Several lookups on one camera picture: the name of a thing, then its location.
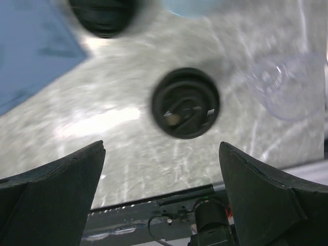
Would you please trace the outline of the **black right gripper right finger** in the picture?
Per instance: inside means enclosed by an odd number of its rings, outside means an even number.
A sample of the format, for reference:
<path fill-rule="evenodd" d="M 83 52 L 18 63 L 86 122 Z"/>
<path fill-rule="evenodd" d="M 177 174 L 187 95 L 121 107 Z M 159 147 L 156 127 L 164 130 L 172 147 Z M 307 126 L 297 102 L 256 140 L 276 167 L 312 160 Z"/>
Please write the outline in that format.
<path fill-rule="evenodd" d="M 240 245 L 327 245 L 327 186 L 222 142 L 219 162 Z"/>

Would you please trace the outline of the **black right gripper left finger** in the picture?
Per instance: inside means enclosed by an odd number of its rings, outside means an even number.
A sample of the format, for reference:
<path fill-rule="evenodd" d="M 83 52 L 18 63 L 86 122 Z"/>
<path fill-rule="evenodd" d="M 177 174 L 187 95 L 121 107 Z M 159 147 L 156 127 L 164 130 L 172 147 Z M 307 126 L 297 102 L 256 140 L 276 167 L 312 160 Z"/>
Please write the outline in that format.
<path fill-rule="evenodd" d="M 105 155 L 100 140 L 1 179 L 1 245 L 79 245 Z"/>

